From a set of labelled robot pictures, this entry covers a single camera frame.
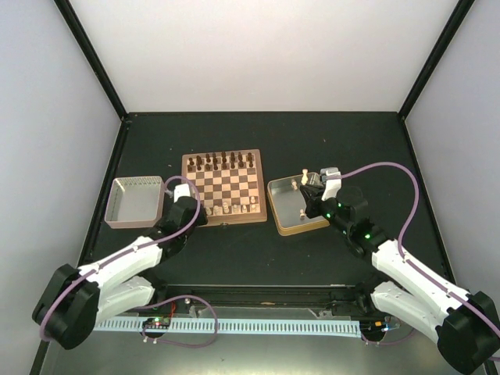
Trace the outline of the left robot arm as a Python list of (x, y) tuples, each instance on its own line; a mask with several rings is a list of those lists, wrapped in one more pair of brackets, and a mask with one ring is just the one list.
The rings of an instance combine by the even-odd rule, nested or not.
[(86, 266), (60, 266), (32, 313), (42, 341), (66, 350), (87, 339), (95, 326), (131, 309), (158, 312), (176, 305), (153, 269), (178, 254), (196, 227), (207, 223), (201, 202), (178, 198), (170, 211), (125, 248)]

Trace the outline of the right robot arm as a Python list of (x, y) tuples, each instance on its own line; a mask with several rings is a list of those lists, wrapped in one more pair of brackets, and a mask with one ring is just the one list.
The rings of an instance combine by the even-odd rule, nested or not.
[(482, 291), (474, 294), (440, 277), (371, 219), (357, 187), (328, 191), (323, 185), (300, 187), (309, 218), (323, 217), (345, 239), (355, 256), (386, 279), (355, 295), (365, 315), (377, 310), (408, 323), (436, 344), (445, 361), (471, 374), (499, 350), (499, 316)]

